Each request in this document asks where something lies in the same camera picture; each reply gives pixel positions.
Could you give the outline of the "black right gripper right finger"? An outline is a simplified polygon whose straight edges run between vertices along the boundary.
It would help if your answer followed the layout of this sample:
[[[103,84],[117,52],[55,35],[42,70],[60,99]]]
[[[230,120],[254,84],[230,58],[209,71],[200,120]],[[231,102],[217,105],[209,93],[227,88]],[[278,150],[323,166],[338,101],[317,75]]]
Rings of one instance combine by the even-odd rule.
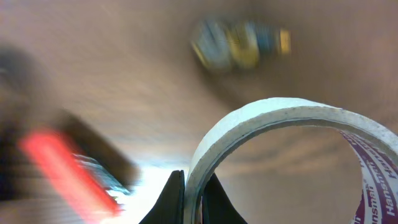
[[[202,217],[204,224],[248,224],[234,208],[216,174],[203,191]]]

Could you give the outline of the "red stapler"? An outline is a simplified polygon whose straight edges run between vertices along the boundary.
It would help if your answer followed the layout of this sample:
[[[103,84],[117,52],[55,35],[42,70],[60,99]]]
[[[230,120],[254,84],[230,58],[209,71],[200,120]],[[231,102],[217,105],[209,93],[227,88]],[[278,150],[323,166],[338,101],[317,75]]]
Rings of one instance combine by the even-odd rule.
[[[85,223],[119,223],[136,166],[77,114],[55,117],[18,146]]]

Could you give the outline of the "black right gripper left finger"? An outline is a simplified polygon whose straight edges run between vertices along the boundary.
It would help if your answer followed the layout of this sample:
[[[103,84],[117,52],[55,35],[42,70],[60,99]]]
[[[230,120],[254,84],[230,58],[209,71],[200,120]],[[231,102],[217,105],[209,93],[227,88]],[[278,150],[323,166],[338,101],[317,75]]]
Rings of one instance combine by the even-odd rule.
[[[182,224],[184,192],[184,171],[174,170],[155,205],[139,224]]]

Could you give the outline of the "white masking tape roll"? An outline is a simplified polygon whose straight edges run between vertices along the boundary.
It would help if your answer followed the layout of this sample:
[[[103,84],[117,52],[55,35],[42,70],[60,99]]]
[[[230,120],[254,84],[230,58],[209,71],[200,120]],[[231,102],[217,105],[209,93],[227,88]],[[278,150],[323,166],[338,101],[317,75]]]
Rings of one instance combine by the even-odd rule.
[[[215,168],[255,135],[284,126],[338,129],[363,165],[363,196],[353,223],[397,223],[397,135],[354,112],[301,98],[268,98],[216,123],[199,143],[185,184],[184,223],[198,218],[199,198]]]

